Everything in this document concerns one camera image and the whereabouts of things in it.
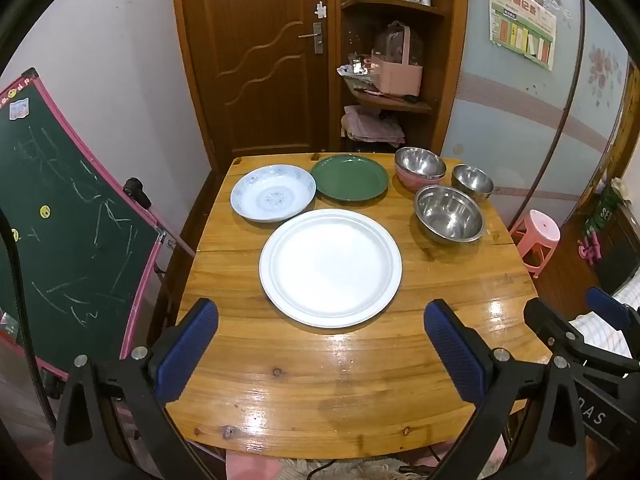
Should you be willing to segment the large steel bowl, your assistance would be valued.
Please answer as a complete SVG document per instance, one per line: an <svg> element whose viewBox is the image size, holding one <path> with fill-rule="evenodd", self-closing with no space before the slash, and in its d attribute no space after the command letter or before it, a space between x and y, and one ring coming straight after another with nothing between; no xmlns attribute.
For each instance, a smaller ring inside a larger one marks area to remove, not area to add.
<svg viewBox="0 0 640 480"><path fill-rule="evenodd" d="M465 193L446 185L427 185L413 199L414 213L428 237L445 245L473 244L485 232L480 206Z"/></svg>

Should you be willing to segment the small steel bowl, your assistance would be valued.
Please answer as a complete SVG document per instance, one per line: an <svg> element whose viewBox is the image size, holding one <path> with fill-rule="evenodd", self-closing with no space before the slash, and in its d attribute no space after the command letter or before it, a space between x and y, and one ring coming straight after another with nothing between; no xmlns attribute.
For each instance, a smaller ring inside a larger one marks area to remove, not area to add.
<svg viewBox="0 0 640 480"><path fill-rule="evenodd" d="M483 170L467 164L457 164L454 167L451 185L477 203L488 200L495 189L494 182Z"/></svg>

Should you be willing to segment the pink steel bowl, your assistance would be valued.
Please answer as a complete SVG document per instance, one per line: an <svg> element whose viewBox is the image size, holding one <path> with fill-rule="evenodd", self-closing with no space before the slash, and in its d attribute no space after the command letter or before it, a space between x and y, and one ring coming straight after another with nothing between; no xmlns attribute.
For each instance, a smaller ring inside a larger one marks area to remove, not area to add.
<svg viewBox="0 0 640 480"><path fill-rule="evenodd" d="M400 148L394 163L399 181L413 193L424 186L439 184L447 171L445 162L438 155L413 146Z"/></svg>

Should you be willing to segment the large white plate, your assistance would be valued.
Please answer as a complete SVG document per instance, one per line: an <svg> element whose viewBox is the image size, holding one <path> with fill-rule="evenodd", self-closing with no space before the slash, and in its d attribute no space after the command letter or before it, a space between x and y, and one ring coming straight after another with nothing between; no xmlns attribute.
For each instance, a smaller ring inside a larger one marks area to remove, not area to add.
<svg viewBox="0 0 640 480"><path fill-rule="evenodd" d="M355 211L318 209L284 222L265 242L259 279L288 318L337 330L367 322L394 299L400 250L382 224Z"/></svg>

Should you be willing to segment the green plate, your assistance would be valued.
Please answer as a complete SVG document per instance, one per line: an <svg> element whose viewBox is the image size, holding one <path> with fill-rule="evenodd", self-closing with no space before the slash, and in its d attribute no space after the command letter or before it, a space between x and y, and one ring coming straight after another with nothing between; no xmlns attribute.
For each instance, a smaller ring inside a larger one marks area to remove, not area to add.
<svg viewBox="0 0 640 480"><path fill-rule="evenodd" d="M365 202L384 194L387 171L370 158L352 154L319 160L311 169L320 194L339 202Z"/></svg>

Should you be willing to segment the blue patterned white plate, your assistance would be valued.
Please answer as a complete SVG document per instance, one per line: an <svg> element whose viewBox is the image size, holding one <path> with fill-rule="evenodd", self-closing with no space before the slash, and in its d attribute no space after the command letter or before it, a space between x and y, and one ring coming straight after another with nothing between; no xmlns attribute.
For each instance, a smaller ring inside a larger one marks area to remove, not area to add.
<svg viewBox="0 0 640 480"><path fill-rule="evenodd" d="M232 188L230 204L242 218L257 223L288 220L314 200L314 177L293 165L269 165L242 177Z"/></svg>

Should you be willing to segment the white checkered bedding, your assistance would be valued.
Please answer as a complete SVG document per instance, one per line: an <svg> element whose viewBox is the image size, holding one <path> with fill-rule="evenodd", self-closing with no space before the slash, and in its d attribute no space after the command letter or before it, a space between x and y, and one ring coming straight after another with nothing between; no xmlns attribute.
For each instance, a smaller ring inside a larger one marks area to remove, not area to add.
<svg viewBox="0 0 640 480"><path fill-rule="evenodd" d="M639 282L639 271L636 271L622 287L614 292L613 297L621 304L626 304L634 308L634 310L639 310ZM570 324L584 336L586 344L631 358L623 333L620 330L616 330L608 322L605 322L597 313L588 312L578 315L577 318L570 321Z"/></svg>

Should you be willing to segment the pink toy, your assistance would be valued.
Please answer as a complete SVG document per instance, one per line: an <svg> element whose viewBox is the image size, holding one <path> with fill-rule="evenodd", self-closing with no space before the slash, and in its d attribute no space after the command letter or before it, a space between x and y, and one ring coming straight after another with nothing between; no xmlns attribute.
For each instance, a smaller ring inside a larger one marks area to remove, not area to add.
<svg viewBox="0 0 640 480"><path fill-rule="evenodd" d="M590 230L577 241L578 256L590 266L595 266L602 259L600 240L596 231Z"/></svg>

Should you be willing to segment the pink plastic stool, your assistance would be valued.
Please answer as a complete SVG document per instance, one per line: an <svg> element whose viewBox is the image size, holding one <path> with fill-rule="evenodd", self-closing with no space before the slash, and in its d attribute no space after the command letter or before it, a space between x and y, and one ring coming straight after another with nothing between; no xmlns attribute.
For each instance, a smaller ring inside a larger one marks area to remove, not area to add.
<svg viewBox="0 0 640 480"><path fill-rule="evenodd" d="M514 223L510 235L528 273L538 278L559 245L560 228L548 214L529 209Z"/></svg>

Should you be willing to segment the wooden table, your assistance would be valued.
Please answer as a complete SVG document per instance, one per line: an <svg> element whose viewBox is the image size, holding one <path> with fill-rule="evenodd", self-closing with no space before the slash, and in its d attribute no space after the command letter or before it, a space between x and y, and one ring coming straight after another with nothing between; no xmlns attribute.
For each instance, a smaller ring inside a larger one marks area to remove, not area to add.
<svg viewBox="0 0 640 480"><path fill-rule="evenodd" d="M472 408L426 336L430 301L445 300L491 347L548 356L523 321L535 287L506 227L482 203L479 240L434 242L397 179L363 203L317 197L288 222L233 210L232 190L250 172L316 162L231 163L181 303L213 300L218 330L170 416L189 439L277 457L367 457L456 436Z"/></svg>

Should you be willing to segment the folded pink cloth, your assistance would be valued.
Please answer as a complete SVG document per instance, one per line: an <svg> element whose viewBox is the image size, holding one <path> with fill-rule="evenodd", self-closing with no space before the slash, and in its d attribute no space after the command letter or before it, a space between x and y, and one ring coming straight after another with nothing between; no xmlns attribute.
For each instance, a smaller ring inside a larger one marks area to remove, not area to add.
<svg viewBox="0 0 640 480"><path fill-rule="evenodd" d="M341 135L358 142L388 143L393 146L405 143L405 133L393 116L363 105L344 107Z"/></svg>

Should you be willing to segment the pink basket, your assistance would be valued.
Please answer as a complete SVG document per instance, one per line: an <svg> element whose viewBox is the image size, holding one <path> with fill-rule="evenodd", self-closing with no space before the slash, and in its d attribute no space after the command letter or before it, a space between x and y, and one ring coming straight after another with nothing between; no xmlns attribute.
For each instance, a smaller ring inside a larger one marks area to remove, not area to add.
<svg viewBox="0 0 640 480"><path fill-rule="evenodd" d="M424 47L412 29L394 21L379 34L371 51L372 81L390 96L418 96L421 91Z"/></svg>

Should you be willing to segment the wooden corner shelf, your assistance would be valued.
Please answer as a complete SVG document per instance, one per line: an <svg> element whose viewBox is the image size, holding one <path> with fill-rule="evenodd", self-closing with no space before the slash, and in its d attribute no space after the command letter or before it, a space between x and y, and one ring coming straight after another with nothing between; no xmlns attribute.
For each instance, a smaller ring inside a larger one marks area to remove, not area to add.
<svg viewBox="0 0 640 480"><path fill-rule="evenodd" d="M464 47L468 0L328 0L329 148L388 141L439 153Z"/></svg>

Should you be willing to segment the brown wooden door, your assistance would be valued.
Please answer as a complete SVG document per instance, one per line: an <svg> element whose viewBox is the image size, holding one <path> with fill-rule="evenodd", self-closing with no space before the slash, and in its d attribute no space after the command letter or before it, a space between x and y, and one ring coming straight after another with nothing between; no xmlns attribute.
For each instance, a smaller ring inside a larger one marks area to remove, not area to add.
<svg viewBox="0 0 640 480"><path fill-rule="evenodd" d="M205 151L226 172L247 155L329 145L329 49L299 39L326 0L174 0Z"/></svg>

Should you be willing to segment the green chalkboard pink frame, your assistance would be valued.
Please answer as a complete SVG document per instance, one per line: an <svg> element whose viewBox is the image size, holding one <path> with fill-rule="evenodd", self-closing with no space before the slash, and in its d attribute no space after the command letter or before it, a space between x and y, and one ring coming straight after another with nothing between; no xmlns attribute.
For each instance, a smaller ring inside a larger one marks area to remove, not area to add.
<svg viewBox="0 0 640 480"><path fill-rule="evenodd" d="M20 255L39 367L65 378L80 354L126 356L165 240L25 70L1 93L1 208Z"/></svg>

